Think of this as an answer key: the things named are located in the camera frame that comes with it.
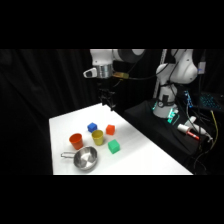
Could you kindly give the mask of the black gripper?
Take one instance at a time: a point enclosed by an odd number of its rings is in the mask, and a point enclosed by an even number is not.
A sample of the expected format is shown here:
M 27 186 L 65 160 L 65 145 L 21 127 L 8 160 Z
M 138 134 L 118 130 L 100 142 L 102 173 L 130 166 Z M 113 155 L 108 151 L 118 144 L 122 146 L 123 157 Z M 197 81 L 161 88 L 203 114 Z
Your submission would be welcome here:
M 112 90 L 112 80 L 111 79 L 99 79 L 97 81 L 98 93 L 102 105 L 106 104 L 106 99 L 109 99 L 109 107 L 111 111 L 116 108 L 116 103 L 114 102 L 113 95 L 115 92 Z

